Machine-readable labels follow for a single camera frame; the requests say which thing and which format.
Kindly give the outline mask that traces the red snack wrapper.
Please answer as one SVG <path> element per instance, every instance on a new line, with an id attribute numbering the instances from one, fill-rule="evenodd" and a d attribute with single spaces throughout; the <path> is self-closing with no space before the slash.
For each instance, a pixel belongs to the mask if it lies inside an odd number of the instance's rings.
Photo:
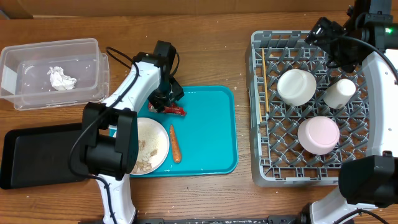
<path id="1" fill-rule="evenodd" d="M 180 116 L 185 116 L 187 114 L 182 107 L 177 106 L 175 103 L 172 103 L 171 106 L 165 106 L 162 111 L 156 110 L 151 103 L 148 104 L 147 108 L 153 113 L 176 114 Z"/>

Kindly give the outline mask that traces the pink plate with food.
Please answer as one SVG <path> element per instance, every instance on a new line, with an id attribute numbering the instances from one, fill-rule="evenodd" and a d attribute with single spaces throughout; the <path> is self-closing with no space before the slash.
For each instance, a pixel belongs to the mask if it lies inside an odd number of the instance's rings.
<path id="1" fill-rule="evenodd" d="M 131 175 L 146 175 L 158 169 L 169 153 L 169 135 L 150 118 L 138 118 L 139 152 Z"/>

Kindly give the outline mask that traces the orange carrot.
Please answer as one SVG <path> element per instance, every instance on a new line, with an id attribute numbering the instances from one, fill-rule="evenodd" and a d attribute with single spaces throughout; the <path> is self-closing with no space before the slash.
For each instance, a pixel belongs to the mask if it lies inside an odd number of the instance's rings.
<path id="1" fill-rule="evenodd" d="M 175 163 L 180 163 L 182 160 L 182 153 L 180 150 L 180 146 L 177 141 L 176 133 L 174 126 L 170 126 L 170 140 L 171 140 L 171 148 L 172 148 L 172 157 Z"/>

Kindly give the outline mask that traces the white cup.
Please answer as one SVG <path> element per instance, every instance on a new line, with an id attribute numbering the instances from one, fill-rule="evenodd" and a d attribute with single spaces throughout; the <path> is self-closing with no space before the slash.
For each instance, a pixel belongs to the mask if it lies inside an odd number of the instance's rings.
<path id="1" fill-rule="evenodd" d="M 354 82 L 349 79 L 341 79 L 326 90 L 323 101 L 330 108 L 340 109 L 349 102 L 355 92 Z"/>

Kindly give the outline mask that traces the wooden chopstick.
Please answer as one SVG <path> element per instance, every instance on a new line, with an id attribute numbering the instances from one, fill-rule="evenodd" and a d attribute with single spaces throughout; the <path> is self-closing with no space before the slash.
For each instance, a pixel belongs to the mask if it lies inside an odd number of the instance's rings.
<path id="1" fill-rule="evenodd" d="M 262 48 L 262 74 L 264 79 L 264 94 L 265 94 L 265 107 L 266 113 L 269 113 L 269 99 L 268 99 L 268 87 L 267 87 L 267 72 L 266 72 L 266 60 L 265 60 L 265 49 Z"/>
<path id="2" fill-rule="evenodd" d="M 260 124 L 262 123 L 262 113 L 261 113 L 261 98 L 258 97 L 258 113 L 259 113 L 259 120 L 260 120 Z"/>

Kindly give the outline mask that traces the white bowl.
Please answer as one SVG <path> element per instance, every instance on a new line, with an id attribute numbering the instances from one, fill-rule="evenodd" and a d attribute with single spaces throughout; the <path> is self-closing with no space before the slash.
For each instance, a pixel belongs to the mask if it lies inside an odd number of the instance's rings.
<path id="1" fill-rule="evenodd" d="M 277 92 L 285 104 L 300 106 L 310 101 L 317 89 L 315 77 L 307 71 L 291 69 L 283 73 L 277 83 Z"/>

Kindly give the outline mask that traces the white tissue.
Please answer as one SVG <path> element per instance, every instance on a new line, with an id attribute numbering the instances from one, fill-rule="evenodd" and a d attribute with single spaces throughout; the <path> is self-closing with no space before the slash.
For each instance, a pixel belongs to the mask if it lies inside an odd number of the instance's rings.
<path id="1" fill-rule="evenodd" d="M 76 78 L 65 75 L 62 67 L 49 67 L 47 72 L 50 75 L 51 86 L 57 91 L 72 90 L 77 82 Z"/>

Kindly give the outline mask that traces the pink bowl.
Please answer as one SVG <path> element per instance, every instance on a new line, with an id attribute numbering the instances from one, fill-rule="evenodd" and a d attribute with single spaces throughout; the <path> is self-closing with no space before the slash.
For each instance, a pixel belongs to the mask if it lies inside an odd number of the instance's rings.
<path id="1" fill-rule="evenodd" d="M 324 155 L 331 152 L 340 138 L 337 124 L 326 116 L 316 116 L 303 121 L 298 127 L 298 141 L 308 152 Z"/>

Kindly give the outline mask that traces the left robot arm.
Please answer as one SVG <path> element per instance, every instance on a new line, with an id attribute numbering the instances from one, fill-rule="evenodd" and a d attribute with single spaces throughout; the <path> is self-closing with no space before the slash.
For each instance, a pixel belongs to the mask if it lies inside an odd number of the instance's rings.
<path id="1" fill-rule="evenodd" d="M 174 78 L 180 56 L 170 42 L 158 41 L 153 53 L 130 58 L 130 73 L 102 103 L 83 110 L 83 131 L 73 145 L 87 166 L 86 178 L 95 179 L 103 200 L 103 223 L 133 223 L 130 173 L 139 152 L 138 117 L 148 101 L 162 112 L 184 96 Z"/>

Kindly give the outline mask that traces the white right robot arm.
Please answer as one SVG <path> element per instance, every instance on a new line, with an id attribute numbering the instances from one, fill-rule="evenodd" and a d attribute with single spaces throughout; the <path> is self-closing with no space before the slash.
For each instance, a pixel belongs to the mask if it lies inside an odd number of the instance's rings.
<path id="1" fill-rule="evenodd" d="M 328 68 L 361 66 L 368 88 L 366 155 L 341 165 L 338 187 L 308 204 L 295 223 L 353 223 L 364 213 L 397 203 L 397 24 L 391 0 L 357 0 L 343 26 L 319 18 L 305 42 L 328 54 Z"/>

